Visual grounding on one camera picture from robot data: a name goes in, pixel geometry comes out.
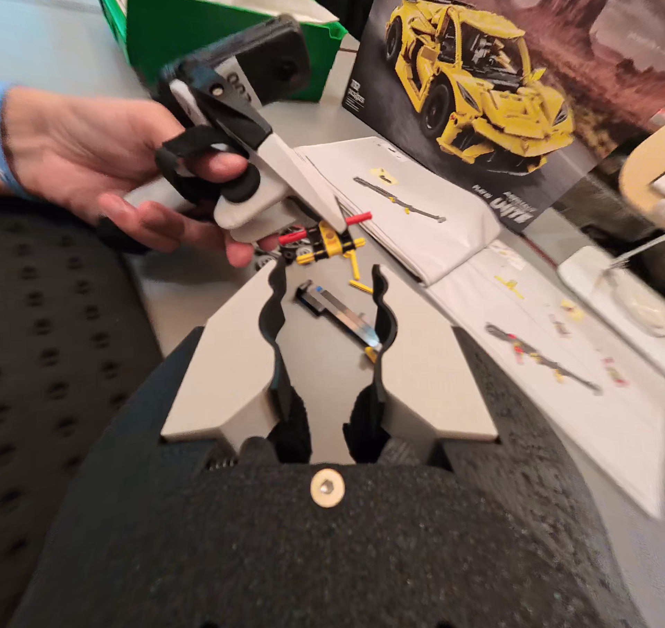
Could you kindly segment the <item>person's left hand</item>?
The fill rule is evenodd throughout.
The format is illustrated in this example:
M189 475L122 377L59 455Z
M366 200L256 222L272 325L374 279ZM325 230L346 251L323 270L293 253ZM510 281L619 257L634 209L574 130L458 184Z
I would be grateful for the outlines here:
M67 210L84 222L102 218L150 250L188 245L224 250L237 268L252 263L254 247L216 224L147 201L124 200L160 176L155 155L184 127L153 100L73 97L13 85L4 108L5 149L16 195Z

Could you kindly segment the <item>dark box with yellow car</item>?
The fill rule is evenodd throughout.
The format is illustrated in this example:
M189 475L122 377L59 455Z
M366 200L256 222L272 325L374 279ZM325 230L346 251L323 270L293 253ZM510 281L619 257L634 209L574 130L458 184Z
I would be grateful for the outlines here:
M343 107L528 227L664 109L664 0L374 0Z

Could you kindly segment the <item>blue wristband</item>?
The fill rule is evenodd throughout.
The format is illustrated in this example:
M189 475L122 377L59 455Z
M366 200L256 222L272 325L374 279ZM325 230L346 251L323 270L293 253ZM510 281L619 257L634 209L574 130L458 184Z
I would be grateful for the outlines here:
M4 108L7 93L10 92L13 85L7 82L1 82L1 193L16 195L18 192L17 182L12 174L11 167L7 160L5 149L5 128L4 128Z

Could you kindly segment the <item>black connector with red pin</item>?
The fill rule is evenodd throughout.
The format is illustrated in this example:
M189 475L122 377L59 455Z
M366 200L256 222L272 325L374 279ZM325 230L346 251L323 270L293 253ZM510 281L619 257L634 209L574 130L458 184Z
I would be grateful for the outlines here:
M293 227L278 239L278 251L287 265L306 266L328 258L321 225Z

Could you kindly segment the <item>long grey black beam assembly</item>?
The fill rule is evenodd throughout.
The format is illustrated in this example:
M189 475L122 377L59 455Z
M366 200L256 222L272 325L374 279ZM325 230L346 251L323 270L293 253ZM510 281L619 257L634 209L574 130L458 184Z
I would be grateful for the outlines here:
M297 287L295 300L308 309L313 316L327 317L335 322L345 333L361 344L364 354L372 363L376 362L378 353L382 349L377 332L373 326L330 291L307 280Z

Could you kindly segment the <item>pile of dark beams and wheels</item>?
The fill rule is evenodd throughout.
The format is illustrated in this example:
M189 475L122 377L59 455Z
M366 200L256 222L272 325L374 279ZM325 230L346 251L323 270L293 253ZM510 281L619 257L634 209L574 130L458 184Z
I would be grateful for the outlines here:
M296 263L299 256L309 254L311 244L305 240L289 243L285 246L277 245L273 250L263 250L257 243L254 244L254 267L258 271L270 261L283 259L285 265L291 266Z

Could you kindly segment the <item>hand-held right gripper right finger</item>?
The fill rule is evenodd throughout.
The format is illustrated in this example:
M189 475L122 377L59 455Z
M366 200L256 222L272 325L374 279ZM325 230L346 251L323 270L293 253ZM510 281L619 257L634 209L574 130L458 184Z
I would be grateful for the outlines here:
M453 325L389 267L372 267L380 348L373 425L431 458L442 441L499 442L499 432Z

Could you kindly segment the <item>yellow connector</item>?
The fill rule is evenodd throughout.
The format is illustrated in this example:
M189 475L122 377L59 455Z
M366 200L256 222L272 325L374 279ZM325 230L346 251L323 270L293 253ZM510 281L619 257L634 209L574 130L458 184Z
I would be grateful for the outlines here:
M342 256L342 254L340 254L340 244L337 235L338 233L334 231L333 228L329 226L326 222L321 221L319 224L321 225L322 228L322 237L325 242L328 258ZM364 238L357 238L354 239L354 241L356 245L356 250L363 248L366 244Z

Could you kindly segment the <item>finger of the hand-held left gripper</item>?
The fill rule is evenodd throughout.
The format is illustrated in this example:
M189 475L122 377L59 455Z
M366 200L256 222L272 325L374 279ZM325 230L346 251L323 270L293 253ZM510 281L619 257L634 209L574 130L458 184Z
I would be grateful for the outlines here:
M347 229L345 214L328 181L282 138L271 133L249 148L259 168L261 184L249 201L248 225L258 234L276 233L296 220L298 204L327 222L335 231Z

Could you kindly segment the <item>white metal stand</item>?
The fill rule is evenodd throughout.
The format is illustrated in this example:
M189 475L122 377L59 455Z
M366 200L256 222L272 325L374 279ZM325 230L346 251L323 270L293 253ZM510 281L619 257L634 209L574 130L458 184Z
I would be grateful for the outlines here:
M664 298L634 275L629 262L664 243L664 236L647 241L613 258L586 246L557 268L559 279L608 324L625 321L655 339L664 337Z

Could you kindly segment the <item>green bin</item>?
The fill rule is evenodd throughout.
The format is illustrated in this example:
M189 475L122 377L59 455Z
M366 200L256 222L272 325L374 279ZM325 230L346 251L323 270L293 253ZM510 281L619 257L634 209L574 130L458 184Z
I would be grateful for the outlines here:
M141 82L152 85L163 66L189 52L276 16L202 0L99 0L112 34ZM317 103L347 30L341 23L302 24L311 80L289 100Z

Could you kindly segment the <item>open instruction booklet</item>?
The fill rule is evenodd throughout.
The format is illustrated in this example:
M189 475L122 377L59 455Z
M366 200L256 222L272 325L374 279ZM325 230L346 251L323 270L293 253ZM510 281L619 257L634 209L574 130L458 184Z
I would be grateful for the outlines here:
M498 239L473 194L377 137L298 147L425 294L631 499L664 517L664 374Z

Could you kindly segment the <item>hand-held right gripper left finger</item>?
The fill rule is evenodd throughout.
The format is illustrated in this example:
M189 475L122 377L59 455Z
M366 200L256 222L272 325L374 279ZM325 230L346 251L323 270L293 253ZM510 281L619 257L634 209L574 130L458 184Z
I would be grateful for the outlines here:
M290 411L292 386L277 343L285 323L283 259L269 260L204 326L161 437L218 441L238 454Z

